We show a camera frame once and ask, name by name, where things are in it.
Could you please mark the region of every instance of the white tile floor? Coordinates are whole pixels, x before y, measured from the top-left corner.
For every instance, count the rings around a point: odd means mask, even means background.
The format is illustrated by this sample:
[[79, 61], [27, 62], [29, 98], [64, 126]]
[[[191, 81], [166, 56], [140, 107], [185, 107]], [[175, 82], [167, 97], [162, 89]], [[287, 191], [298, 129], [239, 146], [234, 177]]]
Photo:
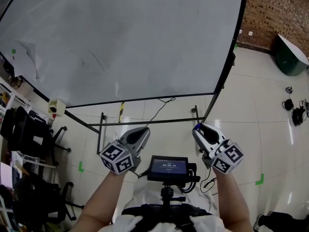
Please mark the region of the white tile floor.
[[[305, 98], [309, 101], [307, 73], [289, 77], [276, 67], [273, 57], [267, 54], [242, 48], [236, 49], [235, 54], [236, 65], [207, 122], [221, 128], [245, 152], [245, 160], [234, 171], [234, 176], [250, 209], [251, 222], [254, 223], [258, 214], [266, 214], [270, 210], [303, 218], [308, 213], [309, 197], [309, 119], [295, 127], [291, 122], [291, 113], [286, 112], [281, 103], [288, 98], [285, 88], [290, 85], [295, 90], [291, 95], [295, 105]], [[191, 117], [190, 110], [194, 105], [198, 106], [202, 115], [210, 100], [209, 96], [177, 98], [168, 103], [156, 119]], [[123, 121], [148, 120], [162, 105], [158, 100], [126, 102]], [[115, 121], [119, 109], [120, 104], [115, 103], [72, 108], [69, 111], [85, 122], [96, 123], [101, 112], [108, 117], [107, 122]], [[60, 161], [58, 179], [61, 185], [72, 181], [75, 185], [72, 200], [85, 204], [108, 171], [96, 155], [96, 133], [68, 117], [56, 118], [55, 131], [64, 125], [68, 131], [63, 135], [61, 144], [69, 145], [72, 152], [57, 153], [57, 160]], [[197, 163], [198, 174], [204, 177], [205, 167], [201, 156], [197, 157], [191, 135], [194, 125], [193, 122], [150, 125], [151, 137], [142, 151], [142, 164], [137, 173], [144, 171], [151, 155], [156, 154], [188, 157], [191, 162]], [[102, 144], [107, 144], [115, 135], [119, 136], [130, 128], [106, 127]], [[80, 162], [83, 172], [79, 171]], [[255, 185], [261, 174], [264, 174], [264, 183]], [[127, 175], [115, 216], [130, 200], [135, 181], [135, 175]], [[217, 192], [216, 185], [211, 192]]]

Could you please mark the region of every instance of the brick wall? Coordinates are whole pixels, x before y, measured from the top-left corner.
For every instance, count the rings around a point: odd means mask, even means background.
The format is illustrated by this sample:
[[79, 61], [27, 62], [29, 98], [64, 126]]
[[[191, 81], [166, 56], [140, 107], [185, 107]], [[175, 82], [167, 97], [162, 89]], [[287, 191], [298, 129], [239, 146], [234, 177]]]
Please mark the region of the brick wall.
[[240, 43], [271, 49], [279, 33], [309, 56], [309, 0], [247, 0], [241, 29]]

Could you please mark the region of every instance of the strap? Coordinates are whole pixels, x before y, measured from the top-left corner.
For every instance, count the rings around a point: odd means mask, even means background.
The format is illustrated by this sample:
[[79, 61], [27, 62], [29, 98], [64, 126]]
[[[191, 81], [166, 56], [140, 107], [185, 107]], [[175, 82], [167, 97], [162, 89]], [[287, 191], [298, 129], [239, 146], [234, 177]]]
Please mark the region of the strap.
[[143, 204], [141, 207], [133, 207], [123, 210], [122, 215], [142, 216], [143, 219], [136, 224], [131, 232], [151, 231], [160, 222], [169, 222], [176, 225], [182, 232], [196, 232], [190, 216], [199, 217], [211, 215], [203, 209], [183, 203], [172, 205], [169, 218], [162, 216], [162, 206], [155, 204]]

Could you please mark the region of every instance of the green tape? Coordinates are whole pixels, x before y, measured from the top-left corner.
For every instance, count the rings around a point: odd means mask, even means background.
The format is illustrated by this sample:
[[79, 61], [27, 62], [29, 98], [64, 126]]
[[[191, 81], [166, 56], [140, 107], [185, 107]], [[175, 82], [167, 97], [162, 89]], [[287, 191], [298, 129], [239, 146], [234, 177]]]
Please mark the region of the green tape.
[[78, 171], [83, 173], [83, 172], [84, 172], [84, 170], [83, 170], [83, 168], [82, 168], [82, 165], [83, 165], [83, 162], [82, 162], [82, 161], [80, 161], [80, 162], [79, 162]]
[[264, 183], [264, 174], [261, 174], [261, 180], [257, 181], [257, 182], [255, 183], [255, 185], [258, 186], [258, 185], [261, 185], [261, 184], [263, 184], [263, 183]]

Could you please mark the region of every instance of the office chair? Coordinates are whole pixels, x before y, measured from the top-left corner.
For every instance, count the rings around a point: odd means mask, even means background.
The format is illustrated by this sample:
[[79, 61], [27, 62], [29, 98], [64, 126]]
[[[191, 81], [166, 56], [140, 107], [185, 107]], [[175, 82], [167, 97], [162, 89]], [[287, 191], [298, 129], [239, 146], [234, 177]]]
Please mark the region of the office chair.
[[[55, 147], [71, 151], [70, 148], [64, 148], [56, 144], [62, 130], [67, 127], [61, 127], [54, 137], [52, 130], [41, 120], [35, 120], [22, 107], [18, 107], [16, 114], [14, 110], [7, 110], [2, 122], [0, 134], [8, 140], [9, 151], [20, 151], [24, 155], [42, 158], [46, 153], [50, 153], [52, 163], [58, 166], [55, 161]], [[43, 138], [42, 145], [33, 141], [33, 137]]]
[[17, 201], [13, 203], [13, 212], [16, 221], [26, 225], [28, 231], [36, 231], [47, 222], [58, 224], [66, 215], [71, 221], [75, 221], [76, 217], [70, 215], [66, 204], [81, 209], [84, 206], [66, 200], [69, 186], [73, 187], [73, 183], [66, 183], [60, 193], [58, 184], [47, 183], [34, 173], [24, 176], [14, 185]]

